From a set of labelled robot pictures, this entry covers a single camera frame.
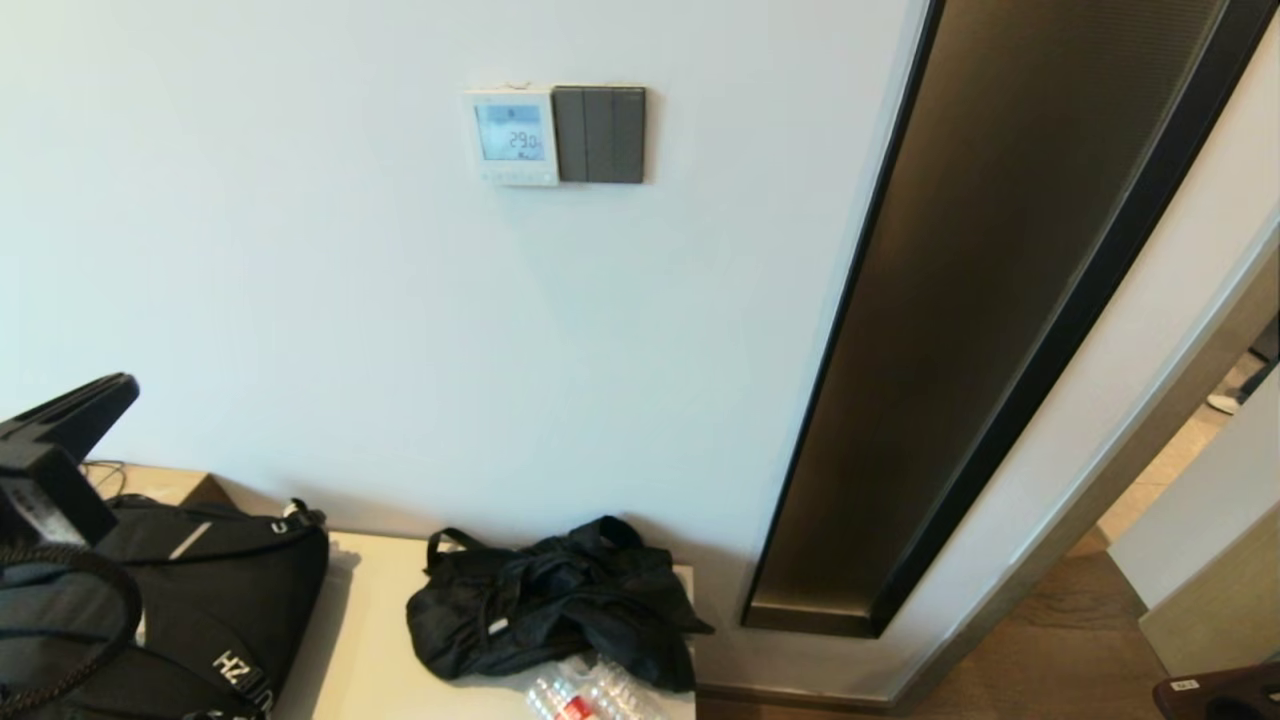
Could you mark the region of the white wall thermostat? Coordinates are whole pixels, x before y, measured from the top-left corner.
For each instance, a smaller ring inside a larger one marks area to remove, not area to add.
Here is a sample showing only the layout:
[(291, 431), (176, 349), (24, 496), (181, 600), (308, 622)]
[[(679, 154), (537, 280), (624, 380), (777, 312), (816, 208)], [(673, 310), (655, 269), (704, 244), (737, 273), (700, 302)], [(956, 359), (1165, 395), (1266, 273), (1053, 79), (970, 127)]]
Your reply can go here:
[(483, 182), (504, 187), (561, 182), (550, 86), (471, 88), (463, 94), (463, 109)]

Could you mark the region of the light wooden desk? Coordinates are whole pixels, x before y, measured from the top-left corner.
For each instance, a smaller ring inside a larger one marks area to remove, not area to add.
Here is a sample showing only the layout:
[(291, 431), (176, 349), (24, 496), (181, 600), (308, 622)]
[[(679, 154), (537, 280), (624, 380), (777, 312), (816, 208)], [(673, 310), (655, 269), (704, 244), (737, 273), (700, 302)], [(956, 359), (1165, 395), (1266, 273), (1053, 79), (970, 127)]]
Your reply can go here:
[(244, 515), (207, 471), (116, 460), (88, 460), (81, 470), (118, 520), (99, 543), (101, 550), (142, 541), (146, 548), (169, 557), (204, 539), (215, 523)]

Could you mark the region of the black backpack with grey stripes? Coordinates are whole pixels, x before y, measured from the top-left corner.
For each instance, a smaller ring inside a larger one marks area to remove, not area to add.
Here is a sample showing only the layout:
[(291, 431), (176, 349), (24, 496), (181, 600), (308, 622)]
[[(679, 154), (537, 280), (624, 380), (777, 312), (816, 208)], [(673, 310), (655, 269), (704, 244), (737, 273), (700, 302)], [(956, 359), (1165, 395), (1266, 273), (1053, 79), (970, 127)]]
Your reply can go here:
[(97, 552), (140, 588), (134, 639), (31, 720), (271, 720), (325, 582), (324, 512), (294, 500), (169, 557), (141, 539)]

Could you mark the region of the black crumpled cloth bag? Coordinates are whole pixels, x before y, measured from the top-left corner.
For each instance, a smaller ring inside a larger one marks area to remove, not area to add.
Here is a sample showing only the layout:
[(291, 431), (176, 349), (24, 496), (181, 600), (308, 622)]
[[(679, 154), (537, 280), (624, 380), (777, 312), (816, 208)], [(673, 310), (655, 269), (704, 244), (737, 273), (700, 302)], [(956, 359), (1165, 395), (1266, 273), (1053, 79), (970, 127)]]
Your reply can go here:
[(690, 635), (709, 635), (668, 550), (605, 515), (521, 548), (456, 529), (429, 537), (425, 587), (406, 605), (434, 676), (511, 676), (594, 652), (659, 691), (698, 679)]

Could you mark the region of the clear water bottle red label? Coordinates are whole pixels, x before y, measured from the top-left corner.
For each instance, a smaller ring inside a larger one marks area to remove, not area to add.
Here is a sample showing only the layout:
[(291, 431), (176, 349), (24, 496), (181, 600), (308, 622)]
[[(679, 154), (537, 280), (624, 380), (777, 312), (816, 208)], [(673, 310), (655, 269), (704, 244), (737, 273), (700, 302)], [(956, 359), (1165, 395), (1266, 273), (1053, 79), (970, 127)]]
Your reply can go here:
[(525, 700), (536, 720), (600, 720), (590, 701), (562, 676), (535, 678)]

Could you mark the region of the clear water bottle without label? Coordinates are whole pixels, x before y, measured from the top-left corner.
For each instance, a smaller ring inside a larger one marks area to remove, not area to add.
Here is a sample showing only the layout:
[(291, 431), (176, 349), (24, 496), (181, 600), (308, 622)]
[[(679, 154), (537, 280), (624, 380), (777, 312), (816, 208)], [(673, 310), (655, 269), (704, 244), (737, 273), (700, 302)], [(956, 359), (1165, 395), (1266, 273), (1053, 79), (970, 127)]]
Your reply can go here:
[(580, 694), (600, 720), (669, 720), (646, 688), (608, 659), (573, 659), (566, 671), (573, 673)]

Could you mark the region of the white door with wood base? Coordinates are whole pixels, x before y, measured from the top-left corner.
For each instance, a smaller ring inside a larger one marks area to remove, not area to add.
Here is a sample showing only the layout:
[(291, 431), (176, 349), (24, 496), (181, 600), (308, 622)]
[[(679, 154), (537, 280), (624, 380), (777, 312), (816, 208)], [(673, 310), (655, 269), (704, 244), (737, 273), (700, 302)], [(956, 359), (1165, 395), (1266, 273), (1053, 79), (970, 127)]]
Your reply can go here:
[(1110, 553), (1167, 673), (1280, 657), (1280, 368)]

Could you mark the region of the dark brown wooden table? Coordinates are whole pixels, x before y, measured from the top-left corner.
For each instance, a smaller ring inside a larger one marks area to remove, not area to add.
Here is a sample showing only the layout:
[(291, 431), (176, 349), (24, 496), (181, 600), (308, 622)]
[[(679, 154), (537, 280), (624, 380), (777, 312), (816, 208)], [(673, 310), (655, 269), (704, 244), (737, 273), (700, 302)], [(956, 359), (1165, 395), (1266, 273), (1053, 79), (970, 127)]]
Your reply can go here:
[(1152, 700), (1165, 720), (1280, 720), (1280, 661), (1170, 678)]

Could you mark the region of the dark grey wall switch panel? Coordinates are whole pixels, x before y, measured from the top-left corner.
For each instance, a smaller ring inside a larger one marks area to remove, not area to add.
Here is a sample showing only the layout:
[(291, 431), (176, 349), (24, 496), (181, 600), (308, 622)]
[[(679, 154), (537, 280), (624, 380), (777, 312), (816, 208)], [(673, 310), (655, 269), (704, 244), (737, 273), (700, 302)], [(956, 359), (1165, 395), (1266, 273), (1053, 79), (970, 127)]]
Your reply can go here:
[(559, 181), (645, 182), (646, 100), (643, 86), (558, 85), (550, 91)]

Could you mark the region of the grey door frame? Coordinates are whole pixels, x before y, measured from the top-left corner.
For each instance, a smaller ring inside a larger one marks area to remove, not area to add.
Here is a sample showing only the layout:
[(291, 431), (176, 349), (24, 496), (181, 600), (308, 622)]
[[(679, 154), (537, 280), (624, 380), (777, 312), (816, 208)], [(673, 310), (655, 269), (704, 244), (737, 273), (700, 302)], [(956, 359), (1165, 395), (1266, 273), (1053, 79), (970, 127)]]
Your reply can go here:
[(1280, 290), (1266, 275), (1280, 269), (1280, 204), (1263, 219), (1253, 246), (1221, 299), (1172, 355), (1142, 404), (1123, 423), (1050, 521), (982, 602), (914, 670), (883, 715), (915, 711), (946, 676), (1073, 550), (1172, 439), (1213, 387), (1235, 366), (1272, 316)]

